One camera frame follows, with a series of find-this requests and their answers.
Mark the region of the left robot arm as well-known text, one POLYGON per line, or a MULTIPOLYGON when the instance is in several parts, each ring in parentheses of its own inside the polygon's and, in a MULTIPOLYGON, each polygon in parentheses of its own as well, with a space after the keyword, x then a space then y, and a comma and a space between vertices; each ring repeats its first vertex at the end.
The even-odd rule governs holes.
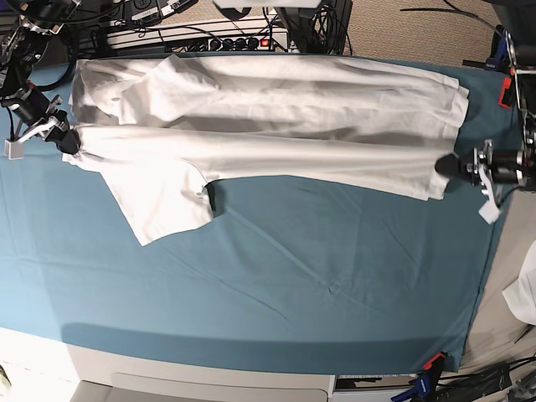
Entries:
POLYGON ((535 191, 535 2, 491 1, 499 25, 447 1, 446 8, 410 8, 411 12, 455 13, 493 30, 492 53, 477 67, 504 74, 498 105, 513 108, 521 125, 521 147, 504 150, 487 139, 481 149, 464 156, 448 154, 435 163, 435 170, 473 186, 489 196, 488 205, 501 208, 516 190, 535 191))

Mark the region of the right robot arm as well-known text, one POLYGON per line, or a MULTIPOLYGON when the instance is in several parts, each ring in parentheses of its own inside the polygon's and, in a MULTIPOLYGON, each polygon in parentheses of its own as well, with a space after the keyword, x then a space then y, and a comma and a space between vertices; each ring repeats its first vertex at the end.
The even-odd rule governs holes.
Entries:
POLYGON ((8 5, 18 17, 1 40, 1 107, 10 120, 4 155, 10 160, 23 158, 23 144, 32 137, 54 143, 64 154, 75 155, 80 138, 67 112, 60 108, 63 100, 59 95, 49 99, 45 93, 66 84, 74 72, 80 43, 67 24, 74 21, 80 2, 9 1, 8 5), (67 70, 52 84, 36 85, 29 76, 49 41, 58 34, 64 36, 70 51, 67 70))

